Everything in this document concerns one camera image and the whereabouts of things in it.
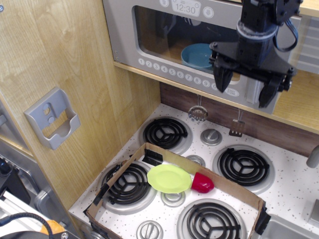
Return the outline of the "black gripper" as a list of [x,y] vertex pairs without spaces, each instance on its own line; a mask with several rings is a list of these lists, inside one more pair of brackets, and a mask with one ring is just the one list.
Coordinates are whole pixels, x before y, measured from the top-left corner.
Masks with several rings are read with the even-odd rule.
[[209,47],[220,92],[226,90],[234,72],[265,83],[259,95],[259,108],[266,108],[278,92],[289,90],[297,73],[276,52],[272,39],[253,41],[240,37],[236,42],[212,42]]

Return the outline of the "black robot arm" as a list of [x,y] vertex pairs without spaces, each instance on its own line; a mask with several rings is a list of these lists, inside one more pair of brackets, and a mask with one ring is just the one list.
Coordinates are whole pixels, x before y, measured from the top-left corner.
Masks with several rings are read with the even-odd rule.
[[[217,89],[224,92],[233,73],[264,84],[259,93],[259,107],[266,108],[278,92],[287,91],[297,70],[278,52],[289,52],[298,43],[298,31],[290,18],[299,13],[300,0],[244,0],[237,22],[237,42],[212,42],[209,62]],[[286,25],[294,42],[278,46],[279,27]]]

